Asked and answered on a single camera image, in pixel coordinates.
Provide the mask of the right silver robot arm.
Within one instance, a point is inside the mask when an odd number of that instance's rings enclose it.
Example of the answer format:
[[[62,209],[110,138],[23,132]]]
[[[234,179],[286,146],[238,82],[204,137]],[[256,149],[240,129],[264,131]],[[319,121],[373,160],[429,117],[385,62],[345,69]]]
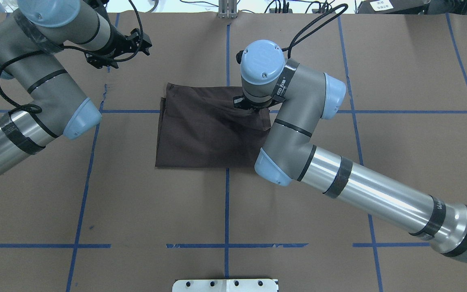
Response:
[[[280,105],[255,162],[277,185],[293,180],[315,187],[428,242],[439,254],[467,263],[467,204],[449,204],[310,142],[319,120],[332,119],[347,87],[260,39],[236,55],[242,94],[233,105],[259,110]]]

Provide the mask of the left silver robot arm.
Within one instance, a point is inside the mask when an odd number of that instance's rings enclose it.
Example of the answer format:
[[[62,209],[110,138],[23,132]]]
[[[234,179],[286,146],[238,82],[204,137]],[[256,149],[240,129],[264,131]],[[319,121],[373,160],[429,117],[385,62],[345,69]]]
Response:
[[[13,109],[0,117],[0,175],[60,136],[74,140],[102,115],[57,60],[83,52],[97,69],[118,68],[152,41],[140,25],[126,36],[110,22],[104,0],[19,0],[0,23],[0,96]]]

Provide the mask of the white arm mounting base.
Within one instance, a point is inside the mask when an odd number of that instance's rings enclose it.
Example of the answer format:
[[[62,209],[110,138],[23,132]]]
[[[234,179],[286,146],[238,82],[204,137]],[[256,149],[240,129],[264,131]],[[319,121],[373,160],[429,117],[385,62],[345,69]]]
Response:
[[[276,279],[180,279],[173,292],[278,292]]]

